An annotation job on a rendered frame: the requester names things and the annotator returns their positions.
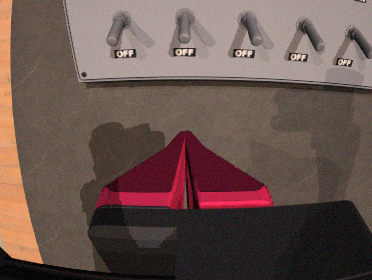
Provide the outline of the grey switch console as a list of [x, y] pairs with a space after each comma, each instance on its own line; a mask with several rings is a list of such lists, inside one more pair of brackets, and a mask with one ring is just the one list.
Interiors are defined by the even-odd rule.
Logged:
[[231, 80], [372, 91], [372, 0], [63, 6], [79, 83]]

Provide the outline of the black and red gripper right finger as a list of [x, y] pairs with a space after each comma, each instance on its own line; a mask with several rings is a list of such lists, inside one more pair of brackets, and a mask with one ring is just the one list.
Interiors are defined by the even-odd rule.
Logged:
[[213, 153], [185, 131], [187, 209], [274, 206], [266, 185]]

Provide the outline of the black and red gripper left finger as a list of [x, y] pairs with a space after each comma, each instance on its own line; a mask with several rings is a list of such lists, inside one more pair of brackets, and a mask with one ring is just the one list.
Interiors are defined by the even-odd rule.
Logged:
[[184, 191], [185, 131], [180, 131], [164, 149], [104, 186], [96, 208], [136, 205], [183, 209]]

